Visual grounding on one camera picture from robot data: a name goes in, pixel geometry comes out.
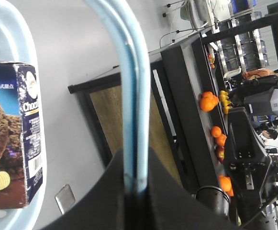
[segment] mandarin orange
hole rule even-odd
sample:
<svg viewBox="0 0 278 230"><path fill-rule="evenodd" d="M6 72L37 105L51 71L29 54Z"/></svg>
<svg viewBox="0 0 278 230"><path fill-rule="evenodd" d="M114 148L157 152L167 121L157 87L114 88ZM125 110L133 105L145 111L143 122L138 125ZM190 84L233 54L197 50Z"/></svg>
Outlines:
<svg viewBox="0 0 278 230"><path fill-rule="evenodd" d="M205 112L211 111L214 108L213 99L210 99L209 97L203 97L200 100L200 108Z"/></svg>

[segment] yellow fruit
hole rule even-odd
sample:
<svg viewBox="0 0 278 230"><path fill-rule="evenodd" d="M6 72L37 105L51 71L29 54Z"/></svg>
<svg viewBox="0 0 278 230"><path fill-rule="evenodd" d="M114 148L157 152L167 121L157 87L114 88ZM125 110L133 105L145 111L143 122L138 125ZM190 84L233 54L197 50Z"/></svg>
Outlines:
<svg viewBox="0 0 278 230"><path fill-rule="evenodd" d="M222 109L223 113L224 114L228 114L229 113L229 109L231 109L231 108L232 108L232 106L224 106L223 109Z"/></svg>
<svg viewBox="0 0 278 230"><path fill-rule="evenodd" d="M231 101L229 101L229 100L223 100L223 101L222 101L222 104L223 104L223 106L227 106L227 105L231 104Z"/></svg>
<svg viewBox="0 0 278 230"><path fill-rule="evenodd" d="M220 95L226 95L226 96L228 96L228 92L226 92L226 91L224 91L224 90L221 90L221 91L220 91Z"/></svg>
<svg viewBox="0 0 278 230"><path fill-rule="evenodd" d="M220 99L220 102L222 102L222 101L224 101L224 100L228 100L229 97L228 97L227 95L221 94L220 97L219 97L219 99Z"/></svg>

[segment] light blue basket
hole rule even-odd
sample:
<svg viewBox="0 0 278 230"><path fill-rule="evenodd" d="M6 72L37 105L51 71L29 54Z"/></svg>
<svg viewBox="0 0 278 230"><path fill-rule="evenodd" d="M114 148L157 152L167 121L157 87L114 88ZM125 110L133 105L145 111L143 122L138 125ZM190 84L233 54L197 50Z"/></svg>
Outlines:
<svg viewBox="0 0 278 230"><path fill-rule="evenodd" d="M38 77L37 55L32 35L20 12L9 2L0 0L0 61L20 61L33 65ZM32 229L41 210L46 185L46 151L39 87L39 115L41 122L41 154L43 185L26 208L0 210L0 230Z"/></svg>

